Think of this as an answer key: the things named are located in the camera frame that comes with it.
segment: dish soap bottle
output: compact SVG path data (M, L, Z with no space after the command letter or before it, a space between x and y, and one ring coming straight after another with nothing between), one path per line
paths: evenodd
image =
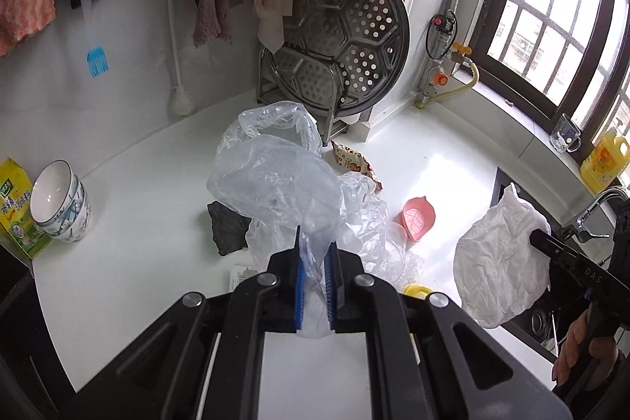
M610 185L630 163L630 145L612 127L580 166L580 175L595 194Z

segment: yellow seasoning bag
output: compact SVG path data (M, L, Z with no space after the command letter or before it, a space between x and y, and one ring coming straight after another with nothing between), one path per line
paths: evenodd
M33 184L26 172L12 159L0 165L0 223L29 258L34 258L50 237L37 231L31 217Z

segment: silver bolt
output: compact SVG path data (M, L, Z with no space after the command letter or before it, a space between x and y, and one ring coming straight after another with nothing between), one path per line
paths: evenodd
M202 298L201 294L198 292L188 292L184 297L182 297L182 303L184 303L185 307L194 308L201 304Z
M435 292L429 296L429 302L436 308L443 308L448 305L448 297L441 292Z
M357 274L355 276L355 283L359 287L371 287L374 285L374 277L369 274Z
M278 283L278 276L273 274L273 272L263 272L258 275L258 282L264 287L271 287L272 285Z

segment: glass cup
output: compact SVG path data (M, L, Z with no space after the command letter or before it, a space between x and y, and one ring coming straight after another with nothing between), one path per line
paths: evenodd
M563 152L575 152L582 143L580 141L580 129L577 128L566 115L562 115L556 128L554 128L549 136L551 146L561 154Z

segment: mug handle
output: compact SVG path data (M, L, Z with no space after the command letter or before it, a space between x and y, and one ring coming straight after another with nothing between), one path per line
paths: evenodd
M582 140L578 136L575 138L575 141L573 141L573 143L569 145L569 148L567 148L566 151L572 154L580 147L581 144L582 144Z

